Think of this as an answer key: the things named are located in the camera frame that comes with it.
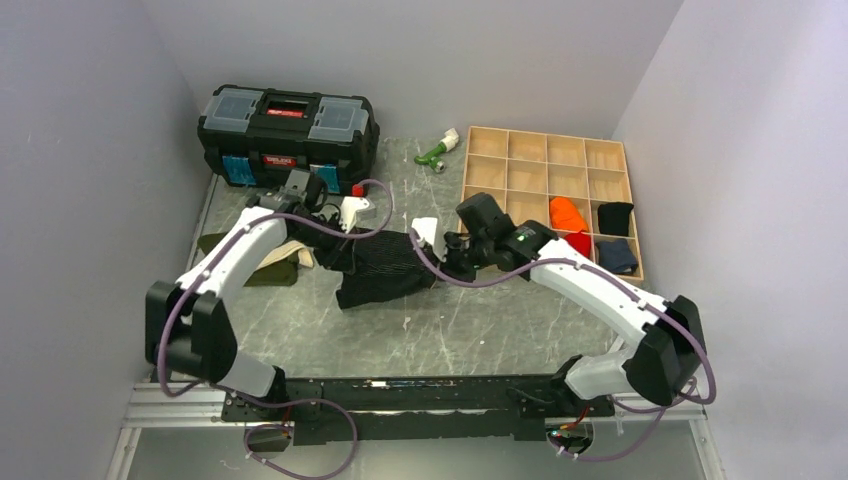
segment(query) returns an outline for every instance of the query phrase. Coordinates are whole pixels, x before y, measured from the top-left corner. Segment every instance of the beige cloth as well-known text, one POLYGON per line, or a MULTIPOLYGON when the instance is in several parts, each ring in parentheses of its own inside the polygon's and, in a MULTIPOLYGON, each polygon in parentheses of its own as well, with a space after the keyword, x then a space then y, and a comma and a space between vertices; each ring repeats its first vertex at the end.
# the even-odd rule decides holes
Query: beige cloth
POLYGON ((271 250, 260 263, 259 266, 256 267, 257 270, 263 267, 267 267, 272 263, 279 262, 280 260, 284 260, 289 256, 293 255, 297 252, 297 263, 306 268, 313 268, 315 266, 315 259, 312 257, 312 252, 306 245, 298 242, 297 240, 292 240, 290 242, 286 242, 279 247, 271 250))

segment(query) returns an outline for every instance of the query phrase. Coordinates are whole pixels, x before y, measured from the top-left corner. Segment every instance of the orange cloth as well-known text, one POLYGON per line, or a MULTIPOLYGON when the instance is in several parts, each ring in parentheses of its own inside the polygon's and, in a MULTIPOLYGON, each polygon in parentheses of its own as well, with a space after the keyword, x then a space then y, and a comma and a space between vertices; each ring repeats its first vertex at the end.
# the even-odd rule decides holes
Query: orange cloth
POLYGON ((571 200, 556 197, 551 200, 551 226, 557 230, 568 230, 570 232, 589 231, 589 225, 580 215, 577 207, 571 200))

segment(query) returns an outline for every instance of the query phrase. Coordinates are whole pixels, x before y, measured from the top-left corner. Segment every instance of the red label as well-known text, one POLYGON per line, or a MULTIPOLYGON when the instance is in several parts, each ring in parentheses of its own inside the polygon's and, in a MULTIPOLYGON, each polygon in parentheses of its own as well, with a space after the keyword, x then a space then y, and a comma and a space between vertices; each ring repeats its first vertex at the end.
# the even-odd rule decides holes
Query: red label
POLYGON ((281 157, 279 155, 264 155, 262 161, 268 165, 277 165, 280 167, 293 167, 297 165, 297 160, 294 157, 281 157))
POLYGON ((294 117, 294 118, 303 118, 303 112, 299 112, 297 110, 280 110, 278 108, 269 108, 266 111, 268 115, 279 115, 281 117, 294 117))

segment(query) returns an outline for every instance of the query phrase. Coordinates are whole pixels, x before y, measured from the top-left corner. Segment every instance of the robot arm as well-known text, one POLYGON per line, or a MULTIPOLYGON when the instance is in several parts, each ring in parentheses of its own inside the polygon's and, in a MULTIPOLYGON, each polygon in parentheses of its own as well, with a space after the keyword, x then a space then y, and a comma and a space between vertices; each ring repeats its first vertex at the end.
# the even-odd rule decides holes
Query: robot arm
MULTIPOLYGON (((340 241, 281 218, 255 223, 274 213, 296 214, 314 221, 311 214, 316 209, 321 185, 309 172, 293 171, 280 192, 259 196, 251 202, 236 226, 204 261, 175 283, 157 282, 150 288, 145 327, 145 355, 150 363, 157 363, 159 350, 164 348, 167 365, 174 371, 266 402, 288 400, 282 369, 239 352, 225 305, 231 304, 262 259, 288 238, 316 247, 316 256, 319 251, 333 252, 339 245, 352 250, 353 242, 340 241), (223 257, 210 268, 210 259, 222 252, 223 257), (194 294, 178 312, 184 320, 177 319, 167 344, 160 345, 167 319, 178 300, 195 283, 194 294)), ((324 223, 336 231, 349 231, 373 207, 367 200, 351 197, 345 199, 340 210, 336 222, 324 223)), ((619 352, 569 359, 551 380, 550 388, 558 402, 579 406, 598 396, 636 391, 657 405, 671 404, 699 366, 698 358, 688 342, 646 306, 665 309, 666 314, 684 325, 703 345, 700 319, 692 302, 684 297, 667 302, 624 283, 582 257, 538 222, 528 221, 516 227, 487 194, 466 200, 457 207, 457 212, 468 229, 467 235, 444 234, 436 219, 416 219, 412 225, 420 238, 419 244, 429 246, 430 257, 439 263, 443 273, 453 278, 473 279, 476 270, 487 265, 513 271, 538 263, 522 273, 526 280, 575 300, 627 342, 628 347, 619 352), (544 263, 551 258, 571 259, 580 267, 544 263), (604 278, 592 274, 593 270, 605 274, 604 278), (628 296, 641 300, 634 303, 628 296)), ((337 259, 337 255, 322 254, 319 262, 336 269, 337 259)), ((406 293, 419 287, 411 285, 406 293)), ((403 294, 399 291, 393 295, 403 294)))
POLYGON ((199 282, 191 299, 179 312, 164 346, 169 368, 256 398, 284 401, 287 396, 283 370, 239 351, 225 306, 232 304, 268 253, 287 239, 325 245, 324 251, 339 245, 335 237, 287 224, 282 218, 253 225, 256 220, 275 213, 290 213, 308 217, 333 230, 348 232, 358 220, 374 211, 373 205, 364 198, 345 197, 338 218, 334 217, 332 222, 321 221, 312 213, 322 206, 318 198, 323 188, 323 181, 309 172, 292 171, 279 191, 251 199, 235 226, 194 268, 175 283, 156 282, 145 299, 145 356, 148 362, 157 363, 159 349, 163 348, 160 345, 162 332, 179 297, 190 285, 199 282), (210 267, 222 252, 223 257, 210 267))
POLYGON ((669 315, 704 345, 700 316, 694 303, 679 296, 673 302, 630 285, 585 258, 555 232, 535 221, 516 227, 487 194, 477 194, 457 207, 468 235, 443 236, 436 219, 416 219, 419 245, 430 244, 447 262, 443 270, 456 278, 473 279, 480 267, 503 271, 535 264, 522 276, 574 300, 610 326, 627 347, 597 357, 569 359, 554 376, 551 388, 564 401, 580 404, 598 396, 635 391, 668 406, 700 365, 690 343, 660 319, 669 315), (548 259, 568 259, 545 263, 548 259))

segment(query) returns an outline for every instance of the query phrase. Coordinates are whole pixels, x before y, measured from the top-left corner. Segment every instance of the black garment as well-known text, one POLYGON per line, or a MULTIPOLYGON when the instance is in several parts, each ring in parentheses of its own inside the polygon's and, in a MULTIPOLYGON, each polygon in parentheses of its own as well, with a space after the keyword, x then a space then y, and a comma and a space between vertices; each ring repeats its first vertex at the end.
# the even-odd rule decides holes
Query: black garment
POLYGON ((598 207, 598 230, 603 235, 629 237, 630 212, 632 211, 632 203, 604 203, 598 207))
POLYGON ((598 247, 598 264, 612 273, 631 274, 639 266, 639 261, 630 251, 626 239, 595 242, 595 245, 598 247))
POLYGON ((353 268, 344 272, 342 286, 336 291, 341 309, 402 298, 436 282, 436 276, 415 255, 406 233, 384 230, 356 240, 352 254, 353 268))

